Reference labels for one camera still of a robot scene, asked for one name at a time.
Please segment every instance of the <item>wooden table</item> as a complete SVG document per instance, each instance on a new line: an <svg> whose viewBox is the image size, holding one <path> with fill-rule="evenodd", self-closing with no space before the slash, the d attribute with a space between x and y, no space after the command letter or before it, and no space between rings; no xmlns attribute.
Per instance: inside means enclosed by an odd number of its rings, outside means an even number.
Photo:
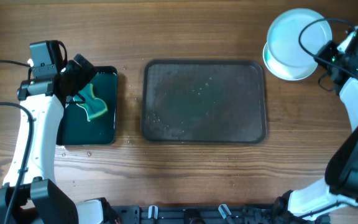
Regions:
<svg viewBox="0 0 358 224"><path fill-rule="evenodd" d="M267 30L282 12L314 9L358 24L358 1L130 2L0 6L0 59L26 62L29 44L58 39L68 57L119 70L116 142L57 148L58 186L75 202L106 197L112 205L271 203L322 178L351 133L345 107L317 85L273 76L262 61ZM344 38L343 25L332 25ZM263 65L268 136L256 146L151 144L139 131L142 77L153 58L249 59ZM27 69L0 65L0 101L17 102ZM0 107L0 187L12 161L19 111ZM358 223L358 210L333 223Z"/></svg>

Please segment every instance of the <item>dark tray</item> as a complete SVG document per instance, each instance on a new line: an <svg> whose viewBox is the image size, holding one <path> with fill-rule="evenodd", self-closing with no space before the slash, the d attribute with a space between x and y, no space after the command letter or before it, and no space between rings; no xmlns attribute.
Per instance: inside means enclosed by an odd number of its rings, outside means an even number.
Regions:
<svg viewBox="0 0 358 224"><path fill-rule="evenodd" d="M154 142L252 144L266 136L264 73L249 60L153 60L140 129Z"/></svg>
<svg viewBox="0 0 358 224"><path fill-rule="evenodd" d="M57 142L59 146L111 144L116 135L117 70L111 66L96 67L98 73L90 81L97 98L106 102L108 112L88 121L86 112L78 105L65 108L60 121Z"/></svg>

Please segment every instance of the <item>green sponge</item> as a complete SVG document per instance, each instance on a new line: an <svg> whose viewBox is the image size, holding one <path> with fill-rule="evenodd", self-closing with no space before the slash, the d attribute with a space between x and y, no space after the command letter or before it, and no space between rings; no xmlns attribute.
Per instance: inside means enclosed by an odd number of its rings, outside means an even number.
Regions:
<svg viewBox="0 0 358 224"><path fill-rule="evenodd" d="M99 98L96 98L93 94L93 84L87 84L81 91L78 92L85 98L85 103L77 104L79 107L84 108L88 121L100 117L105 114L107 104ZM82 101L80 97L74 96L74 101Z"/></svg>

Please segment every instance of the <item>black cable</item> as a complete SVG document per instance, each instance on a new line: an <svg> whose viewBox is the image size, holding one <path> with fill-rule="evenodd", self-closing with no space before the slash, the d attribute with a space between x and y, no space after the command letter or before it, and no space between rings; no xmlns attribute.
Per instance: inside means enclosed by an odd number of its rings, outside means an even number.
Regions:
<svg viewBox="0 0 358 224"><path fill-rule="evenodd" d="M73 100L73 101L66 102L66 103L67 104L84 104L84 103L86 103L84 96L82 96L80 93L77 93L76 95L81 99L81 101Z"/></svg>
<svg viewBox="0 0 358 224"><path fill-rule="evenodd" d="M320 62L323 62L323 63L325 63L325 64L327 64L327 65L329 65L329 66L332 66L332 67L334 67L334 68L337 68L337 69L339 69L340 71L342 71L342 72L348 74L350 77L355 78L355 79L358 81L358 76L357 76L357 75L355 75L355 74L353 74L352 72L346 70L345 68L342 68L342 67L340 67L340 66L338 66L338 65L335 65L335 64L333 64L333 63L331 63L331 62L329 62L329 61L326 61L326 60L324 60L324 59L318 57L317 55L315 55L315 54L311 53L309 50L307 50L307 49L305 48L305 46L303 46L303 44L302 44L302 42L301 42L301 37L302 37L302 34L304 33L304 31L305 31L307 28L309 28L310 26L312 26L313 24L315 24L315 23L317 23L317 22L322 22L322 21L342 22L342 23L345 23L345 24L349 25L353 31L356 31L356 28L354 27L354 25L353 25L351 22L344 21L344 20L342 20L342 19L333 19L333 18L318 19L318 20L316 20L316 21L313 21L313 22L309 23L305 28L303 28L303 30L302 30L301 33L299 34L299 38L298 38L299 45L301 46L301 48L302 48L308 55L312 56L312 57L315 58L316 60L319 60Z"/></svg>
<svg viewBox="0 0 358 224"><path fill-rule="evenodd" d="M330 88L330 89L327 89L325 88L322 84L321 84L321 81L328 75L328 73L324 73L323 75L320 76L320 78L318 78L318 85L325 91L334 91L335 88Z"/></svg>
<svg viewBox="0 0 358 224"><path fill-rule="evenodd" d="M6 211L6 216L5 216L5 222L4 223L8 224L9 219L11 217L12 208L16 204L16 197L17 197L17 193L19 191L20 184L21 184L22 179L23 179L23 175L24 175L25 172L27 172L25 167L27 165L27 158L28 158L29 152L30 152L31 140L32 140L32 135L33 135L33 128L34 128L34 124L33 124L34 120L33 120L33 117L31 115L30 111L27 110L25 107L17 104L17 103L0 102L0 106L14 106L16 108L19 108L19 109L23 110L26 113L27 117L29 118L29 136L28 136L27 142L25 144L22 165L21 165L21 168L19 169L19 176L17 178L16 186L15 186L15 189L13 190L11 201L9 202L9 205L8 205L8 208L7 208L7 211Z"/></svg>
<svg viewBox="0 0 358 224"><path fill-rule="evenodd" d="M314 211L314 212L310 212L310 213L301 215L301 216L299 216L298 218L305 218L305 217L308 217L308 216L313 216L313 215L319 214L319 213L321 213L321 212L324 212L324 211L326 211L326 210L328 210L328 209L330 209L330 208L338 207L338 206L340 206L340 205L342 205L342 204L348 205L348 206L353 207L353 208L358 208L358 206L354 206L354 205L352 205L352 204L350 204L350 203L337 201L336 203L334 203L334 204L332 204L332 205L328 205L328 206L326 206L326 207L324 207L324 208L321 208L321 209L319 209L319 210L316 210L316 211Z"/></svg>
<svg viewBox="0 0 358 224"><path fill-rule="evenodd" d="M27 81L30 81L30 79L31 79L31 71L32 71L32 69L29 68L29 72L27 74Z"/></svg>
<svg viewBox="0 0 358 224"><path fill-rule="evenodd" d="M11 61L11 60L0 60L0 63L12 63L14 65L21 65L21 66L25 66L25 67L30 67L29 64L21 63L21 62L15 62L15 61Z"/></svg>
<svg viewBox="0 0 358 224"><path fill-rule="evenodd" d="M63 44L62 41L58 41L58 43L59 43L60 46L63 47L63 50L65 51L65 59L63 61L63 63L64 63L63 66L66 67L66 65L67 65L67 50L66 50L66 47L65 47L65 45Z"/></svg>
<svg viewBox="0 0 358 224"><path fill-rule="evenodd" d="M11 61L11 60L0 60L0 63L12 63L12 64L15 64L15 65L22 65L22 66L25 66L25 67L30 67L30 65L28 65L28 64L15 62L15 61ZM30 76L31 76L31 68L29 69L28 79L30 79ZM28 160L28 157L29 157L29 152L30 152L30 147L31 147L32 136L33 136L33 132L34 132L34 124L33 124L34 120L33 120L33 117L31 115L30 111L27 110L25 107L21 106L20 104L10 103L10 102L0 102L0 106L13 106L13 107L19 108L19 109L23 110L26 113L26 115L27 115L27 117L29 119L29 135L27 137L27 142L25 144L25 149L24 149L24 154L23 154L23 159L22 159L22 165L21 165L21 168L19 169L19 176L18 176L17 181L16 181L16 186L15 186L15 189L13 190L11 201L9 202L9 205L8 205L8 208L7 208L7 211L6 211L6 214L5 214L4 223L8 224L9 219L11 218L12 208L16 204L17 193L19 192L19 187L20 187L20 184L21 184L21 182L23 180L23 175L24 175L25 172L27 172L25 167L27 165L27 160Z"/></svg>

